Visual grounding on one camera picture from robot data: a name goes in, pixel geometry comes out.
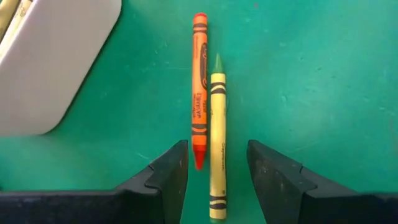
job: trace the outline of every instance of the green crayon tip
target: green crayon tip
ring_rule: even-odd
[[[222,223],[225,223],[225,220],[220,220],[220,219],[216,219],[216,218],[210,218],[210,222],[214,223],[214,224],[222,224]]]
[[[224,73],[223,72],[223,63],[221,62],[221,57],[218,53],[216,56],[216,63],[214,65],[213,73]]]

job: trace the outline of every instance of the black clamp jaw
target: black clamp jaw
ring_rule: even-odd
[[[188,142],[179,141],[114,190],[0,192],[0,223],[179,223]]]
[[[247,157],[268,224],[398,223],[398,194],[359,194],[255,140]]]

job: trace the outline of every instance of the yellow crayon wrapper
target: yellow crayon wrapper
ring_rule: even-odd
[[[0,41],[6,33],[12,15],[16,11],[20,0],[2,0],[0,2]]]
[[[10,25],[8,26],[4,38],[0,42],[0,58],[5,53],[6,49],[9,48],[11,39],[16,33],[19,25],[22,23],[22,20],[25,17],[26,12],[30,7],[30,4],[32,4],[32,0],[22,0],[21,3],[19,3],[17,11],[14,14],[14,18],[12,19]]]
[[[225,74],[211,75],[210,218],[226,219],[226,89]]]

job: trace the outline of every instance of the crayon tip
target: crayon tip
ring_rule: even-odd
[[[210,218],[210,222],[214,224],[224,223],[225,220],[217,219],[217,218]]]
[[[196,17],[199,17],[199,16],[203,16],[203,17],[207,18],[207,15],[205,13],[203,13],[203,12],[196,13],[193,18],[196,18]]]
[[[216,56],[216,63],[214,65],[213,73],[224,73],[223,72],[223,63],[221,62],[221,57],[218,53]]]
[[[206,156],[206,146],[193,145],[193,155],[195,156],[195,166],[197,170],[201,170]]]

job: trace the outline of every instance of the orange crayon tip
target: orange crayon tip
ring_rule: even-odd
[[[203,17],[207,18],[207,15],[205,13],[203,13],[203,12],[196,13],[193,18],[196,18],[196,17],[199,17],[199,16],[203,16]]]
[[[195,156],[195,166],[197,170],[201,170],[203,168],[203,161],[205,161],[206,146],[193,145],[193,155]]]

